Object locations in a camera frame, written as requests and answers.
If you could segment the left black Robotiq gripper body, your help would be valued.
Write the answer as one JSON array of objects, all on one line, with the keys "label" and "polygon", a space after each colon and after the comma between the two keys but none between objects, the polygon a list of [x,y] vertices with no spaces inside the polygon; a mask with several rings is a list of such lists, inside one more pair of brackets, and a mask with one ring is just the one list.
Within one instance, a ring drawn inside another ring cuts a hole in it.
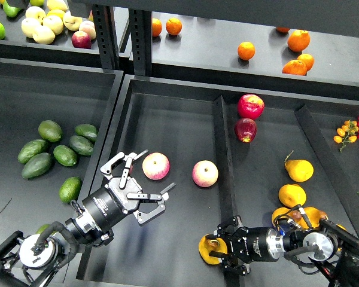
[{"label": "left black Robotiq gripper body", "polygon": [[128,193],[142,191],[141,186],[129,179],[125,188],[120,188],[121,178],[112,178],[107,186],[101,187],[83,200],[85,210],[93,218],[98,229],[108,231],[139,206],[139,200],[128,199]]}]

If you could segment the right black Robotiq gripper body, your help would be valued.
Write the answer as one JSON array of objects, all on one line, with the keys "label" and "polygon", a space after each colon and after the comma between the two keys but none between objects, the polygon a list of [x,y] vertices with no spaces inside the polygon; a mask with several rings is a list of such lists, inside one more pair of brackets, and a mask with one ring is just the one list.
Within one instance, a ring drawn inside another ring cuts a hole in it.
[{"label": "right black Robotiq gripper body", "polygon": [[227,236],[227,245],[233,256],[244,263],[275,262],[275,249],[270,244],[274,236],[272,227],[239,227]]}]

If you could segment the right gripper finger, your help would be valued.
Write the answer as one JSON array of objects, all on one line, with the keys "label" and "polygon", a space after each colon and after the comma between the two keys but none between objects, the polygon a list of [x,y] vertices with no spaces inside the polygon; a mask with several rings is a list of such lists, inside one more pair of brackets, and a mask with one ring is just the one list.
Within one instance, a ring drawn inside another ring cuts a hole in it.
[{"label": "right gripper finger", "polygon": [[212,233],[205,236],[206,246],[221,248],[221,239],[227,248],[247,248],[247,228],[243,226],[240,216],[233,216],[219,225]]},{"label": "right gripper finger", "polygon": [[233,254],[210,251],[209,256],[218,260],[218,262],[222,265],[222,269],[224,272],[231,272],[240,276],[246,276],[251,271],[249,264],[243,263],[239,265],[237,262],[235,262],[235,260],[238,258]]}]

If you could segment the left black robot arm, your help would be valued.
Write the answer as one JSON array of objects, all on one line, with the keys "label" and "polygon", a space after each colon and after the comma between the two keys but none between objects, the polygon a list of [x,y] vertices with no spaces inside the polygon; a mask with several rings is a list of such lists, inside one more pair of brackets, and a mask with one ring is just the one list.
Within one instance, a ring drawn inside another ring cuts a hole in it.
[{"label": "left black robot arm", "polygon": [[47,286],[87,246],[107,245],[112,228],[128,215],[144,225],[161,215],[171,183],[158,194],[145,193],[130,173],[142,154],[118,153],[101,168],[107,182],[81,204],[71,201],[77,217],[53,222],[41,234],[14,232],[0,245],[0,286]]}]

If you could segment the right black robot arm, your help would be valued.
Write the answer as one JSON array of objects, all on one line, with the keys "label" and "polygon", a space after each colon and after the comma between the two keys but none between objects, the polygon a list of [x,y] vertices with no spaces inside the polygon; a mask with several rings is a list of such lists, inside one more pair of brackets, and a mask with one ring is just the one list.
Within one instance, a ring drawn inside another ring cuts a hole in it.
[{"label": "right black robot arm", "polygon": [[277,214],[271,227],[246,227],[233,216],[201,238],[199,254],[240,276],[253,262],[284,257],[300,270],[315,268],[329,286],[359,286],[359,239],[327,218],[314,222],[299,204]]}]

